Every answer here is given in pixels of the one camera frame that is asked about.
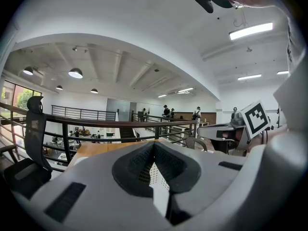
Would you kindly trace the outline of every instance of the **ceiling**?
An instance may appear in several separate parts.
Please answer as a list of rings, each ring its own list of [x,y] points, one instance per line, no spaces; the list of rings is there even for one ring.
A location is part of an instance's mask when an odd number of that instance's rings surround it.
[[[238,77],[254,74],[262,74],[262,79],[266,80],[279,79],[282,77],[276,73],[287,69],[288,23],[276,7],[235,10],[223,9],[214,4],[214,13],[208,14],[194,0],[106,1],[114,2],[115,6],[121,6],[121,2],[126,1],[136,9],[158,14],[160,23],[171,25],[179,37],[185,38],[195,47],[204,63],[203,74],[206,75],[208,69],[212,69],[220,86],[238,85]],[[119,19],[125,24],[127,16],[121,15]],[[243,28],[243,23],[253,26],[267,22],[273,22],[273,30],[270,32],[230,40],[229,33]],[[77,46],[77,52],[72,50],[74,46]],[[87,80],[114,82],[157,96],[192,85],[189,78],[179,76],[175,71],[153,63],[150,59],[94,44],[59,42],[35,45],[12,52],[5,68],[18,74],[27,64],[38,68],[45,79],[56,79],[53,82],[45,81],[49,87],[65,82],[67,72],[72,67],[79,67]]]

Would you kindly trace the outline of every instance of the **desk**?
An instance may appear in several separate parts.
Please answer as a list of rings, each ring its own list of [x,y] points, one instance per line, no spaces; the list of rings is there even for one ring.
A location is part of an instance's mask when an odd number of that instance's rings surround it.
[[[84,143],[79,148],[79,150],[77,151],[77,153],[73,157],[72,161],[67,166],[66,170],[71,168],[75,164],[75,162],[78,158],[81,158],[81,157],[84,157],[84,156],[87,156],[87,157],[94,156],[94,155],[97,155],[97,154],[118,150],[118,149],[121,149],[123,147],[133,145],[133,144],[139,144],[139,143],[146,143],[146,141],[130,142],[130,143],[114,143],[114,144]]]

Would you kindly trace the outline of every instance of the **ceiling light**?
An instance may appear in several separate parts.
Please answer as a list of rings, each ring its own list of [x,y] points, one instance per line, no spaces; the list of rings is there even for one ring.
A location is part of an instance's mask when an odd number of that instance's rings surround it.
[[[273,29],[273,23],[266,23],[257,26],[246,27],[244,29],[240,29],[234,32],[229,33],[231,40],[235,40],[237,38],[241,38],[244,36],[248,36],[254,33],[270,31]]]
[[[91,90],[91,92],[92,92],[92,93],[98,93],[98,91],[97,91],[95,88],[93,88],[93,89]]]
[[[277,74],[278,75],[285,75],[285,74],[288,74],[289,71],[279,71]]]
[[[252,79],[252,78],[258,78],[261,77],[262,75],[251,75],[251,76],[246,76],[246,77],[240,77],[237,80],[242,80],[242,79]]]
[[[193,89],[193,87],[188,88],[188,89],[184,89],[184,90],[179,90],[178,92],[187,91],[187,90],[192,90],[192,89]]]
[[[27,75],[33,75],[33,69],[32,67],[26,67],[24,69],[24,73],[27,74]]]
[[[71,71],[68,72],[68,74],[71,76],[71,77],[74,77],[74,78],[77,78],[77,79],[81,79],[83,76],[82,76],[82,72],[79,68],[72,68]]]

